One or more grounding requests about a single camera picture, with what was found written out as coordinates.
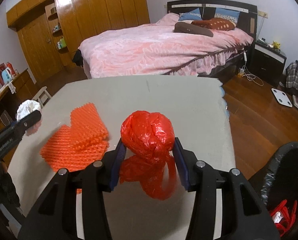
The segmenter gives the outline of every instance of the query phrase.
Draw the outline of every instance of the pillow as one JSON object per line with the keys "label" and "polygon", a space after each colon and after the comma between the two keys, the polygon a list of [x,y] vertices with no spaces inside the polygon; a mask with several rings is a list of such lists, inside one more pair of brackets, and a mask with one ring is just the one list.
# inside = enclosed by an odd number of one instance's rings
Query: pillow
{"label": "pillow", "polygon": [[193,22],[193,20],[183,20],[181,22],[191,24]]}
{"label": "pillow", "polygon": [[237,25],[239,14],[240,14],[239,11],[216,8],[215,18],[226,19]]}
{"label": "pillow", "polygon": [[188,13],[180,13],[180,18],[179,21],[184,21],[184,20],[193,20],[193,21],[199,21],[201,19],[201,14],[199,8],[188,12]]}
{"label": "pillow", "polygon": [[236,27],[236,25],[233,22],[222,18],[212,18],[210,20],[193,21],[191,24],[211,30],[220,31],[230,31]]}
{"label": "pillow", "polygon": [[185,22],[177,22],[175,24],[174,32],[175,33],[199,34],[199,35],[213,37],[213,33],[210,30],[208,30],[206,28],[201,28],[199,26],[195,26],[192,24],[188,24]]}

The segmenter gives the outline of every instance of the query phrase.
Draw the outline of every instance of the white stool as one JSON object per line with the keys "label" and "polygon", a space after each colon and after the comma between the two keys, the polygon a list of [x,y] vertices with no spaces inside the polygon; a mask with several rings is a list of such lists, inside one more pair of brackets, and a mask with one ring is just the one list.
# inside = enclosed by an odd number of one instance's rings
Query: white stool
{"label": "white stool", "polygon": [[47,87],[41,88],[38,93],[32,98],[32,100],[38,101],[43,108],[43,105],[46,104],[49,99],[51,99],[51,95],[47,91]]}

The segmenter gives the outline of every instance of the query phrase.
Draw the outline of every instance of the yellow plush toy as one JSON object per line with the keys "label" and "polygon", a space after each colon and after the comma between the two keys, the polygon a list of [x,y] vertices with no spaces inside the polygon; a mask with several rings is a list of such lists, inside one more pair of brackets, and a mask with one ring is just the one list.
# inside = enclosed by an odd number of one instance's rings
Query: yellow plush toy
{"label": "yellow plush toy", "polygon": [[280,49],[280,43],[274,41],[274,42],[272,43],[272,45],[273,45],[273,48],[274,48],[274,49]]}

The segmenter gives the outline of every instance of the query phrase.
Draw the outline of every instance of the headboard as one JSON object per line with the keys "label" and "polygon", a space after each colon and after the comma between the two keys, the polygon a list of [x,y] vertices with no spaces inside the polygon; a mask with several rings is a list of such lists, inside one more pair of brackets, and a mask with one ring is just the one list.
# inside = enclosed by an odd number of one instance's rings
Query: headboard
{"label": "headboard", "polygon": [[179,0],[167,3],[168,13],[179,14],[199,8],[203,20],[213,18],[217,7],[240,11],[237,27],[256,41],[258,16],[256,5],[229,0]]}

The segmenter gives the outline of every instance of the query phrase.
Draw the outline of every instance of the white table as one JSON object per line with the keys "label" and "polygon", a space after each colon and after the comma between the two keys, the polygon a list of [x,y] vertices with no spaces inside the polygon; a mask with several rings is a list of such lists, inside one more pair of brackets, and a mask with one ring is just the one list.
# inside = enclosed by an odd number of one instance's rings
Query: white table
{"label": "white table", "polygon": [[[235,159],[220,85],[217,79],[191,76],[124,76],[65,85],[43,108],[41,127],[36,134],[24,136],[9,166],[24,214],[55,174],[39,150],[62,124],[70,124],[74,108],[88,102],[95,104],[108,128],[109,150],[116,147],[121,124],[132,112],[160,112],[171,120],[184,149],[215,169],[229,171]],[[138,182],[119,184],[112,193],[104,193],[113,239],[185,239],[194,196],[185,192],[179,179],[175,193],[165,201],[148,197]],[[221,207],[217,192],[215,238],[221,232]],[[77,230],[83,238],[81,194]]]}

